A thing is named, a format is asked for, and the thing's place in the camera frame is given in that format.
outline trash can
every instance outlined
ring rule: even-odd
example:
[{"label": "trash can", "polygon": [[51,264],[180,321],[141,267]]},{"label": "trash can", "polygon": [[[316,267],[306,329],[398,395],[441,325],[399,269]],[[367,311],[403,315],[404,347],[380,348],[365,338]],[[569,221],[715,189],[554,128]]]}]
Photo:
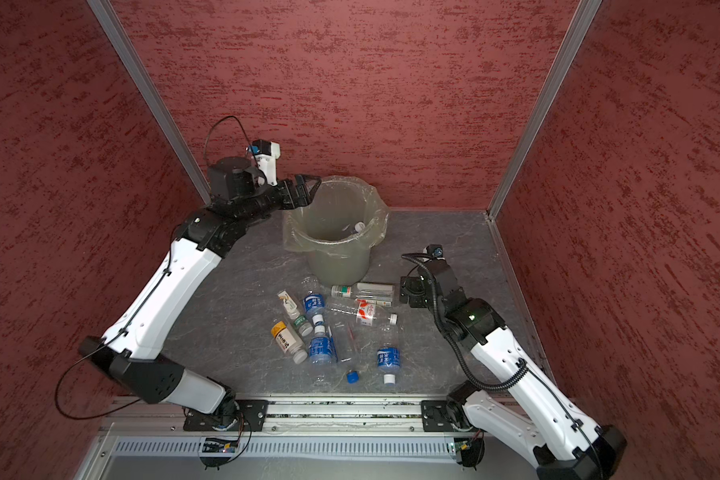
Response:
[{"label": "trash can", "polygon": [[371,247],[384,240],[388,217],[375,187],[355,177],[327,177],[311,205],[286,212],[283,243],[306,253],[323,285],[351,285],[368,272]]}]

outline clear plastic bottle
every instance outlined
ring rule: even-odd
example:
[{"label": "clear plastic bottle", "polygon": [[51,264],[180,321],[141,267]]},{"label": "clear plastic bottle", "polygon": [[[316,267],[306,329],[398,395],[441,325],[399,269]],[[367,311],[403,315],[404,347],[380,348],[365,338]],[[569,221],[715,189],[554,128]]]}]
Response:
[{"label": "clear plastic bottle", "polygon": [[365,300],[368,303],[375,303],[382,306],[392,306],[394,300],[394,285],[365,282],[357,282],[352,286],[334,285],[331,287],[331,296]]},{"label": "clear plastic bottle", "polygon": [[387,312],[382,306],[364,300],[335,299],[328,303],[327,309],[337,313],[339,318],[344,320],[352,318],[357,323],[366,326],[373,325],[374,322],[398,321],[397,313]]},{"label": "clear plastic bottle", "polygon": [[340,320],[331,327],[333,344],[336,348],[336,362],[346,373],[347,383],[356,383],[360,379],[357,370],[358,348],[355,333],[352,331],[354,322]]},{"label": "clear plastic bottle", "polygon": [[400,349],[398,348],[397,318],[381,325],[382,345],[376,351],[378,369],[384,374],[384,384],[394,385],[400,371]]},{"label": "clear plastic bottle", "polygon": [[320,282],[314,276],[308,276],[302,284],[307,290],[307,295],[304,297],[304,311],[307,318],[316,326],[322,325],[324,322],[322,314],[326,311],[326,299],[320,293]]},{"label": "clear plastic bottle", "polygon": [[331,364],[336,361],[336,348],[333,338],[328,334],[326,325],[315,325],[315,336],[309,343],[309,362],[312,364],[312,374],[316,383],[328,380]]}]

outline white bottle cap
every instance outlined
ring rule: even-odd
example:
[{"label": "white bottle cap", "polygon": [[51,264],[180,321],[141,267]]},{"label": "white bottle cap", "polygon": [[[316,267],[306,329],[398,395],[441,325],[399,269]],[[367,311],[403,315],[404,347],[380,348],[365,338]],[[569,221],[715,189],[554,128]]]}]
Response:
[{"label": "white bottle cap", "polygon": [[299,363],[303,362],[304,360],[307,360],[307,352],[305,352],[302,349],[298,349],[296,353],[293,354],[293,361],[296,362],[298,365]]}]

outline ventilation grille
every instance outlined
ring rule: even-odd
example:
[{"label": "ventilation grille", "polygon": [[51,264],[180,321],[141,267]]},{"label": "ventilation grille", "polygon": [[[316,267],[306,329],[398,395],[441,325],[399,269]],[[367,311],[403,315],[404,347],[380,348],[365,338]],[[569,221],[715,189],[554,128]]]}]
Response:
[{"label": "ventilation grille", "polygon": [[[196,457],[200,454],[202,440],[203,437],[123,437],[118,441],[113,455]],[[453,461],[446,438],[253,437],[245,456]]]},{"label": "ventilation grille", "polygon": [[114,456],[196,457],[202,438],[123,437],[115,446]]}]

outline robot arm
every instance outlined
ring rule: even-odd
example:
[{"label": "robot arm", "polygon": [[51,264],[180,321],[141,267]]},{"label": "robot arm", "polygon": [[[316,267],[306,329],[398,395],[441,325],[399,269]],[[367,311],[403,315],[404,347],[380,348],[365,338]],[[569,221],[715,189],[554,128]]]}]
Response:
[{"label": "robot arm", "polygon": [[[278,144],[256,140],[250,149],[266,173],[240,157],[209,167],[211,203],[176,229],[169,253],[122,317],[101,338],[89,336],[79,348],[144,402],[190,408],[219,430],[231,428],[239,417],[234,393],[161,355],[165,338],[197,287],[251,225],[275,210],[309,205],[320,185],[319,178],[307,175],[297,175],[295,183],[277,181]],[[309,181],[315,183],[307,187]]]},{"label": "robot arm", "polygon": [[[536,467],[544,480],[595,480],[613,475],[626,447],[624,436],[615,427],[599,426],[557,389],[487,302],[466,297],[442,259],[440,246],[430,246],[427,252],[403,255],[418,265],[419,277],[402,278],[401,300],[430,309],[470,379],[448,398],[454,426],[480,428],[499,438]],[[459,344],[500,383],[491,385],[474,378]],[[530,421],[494,402],[487,390],[509,391]]]}]

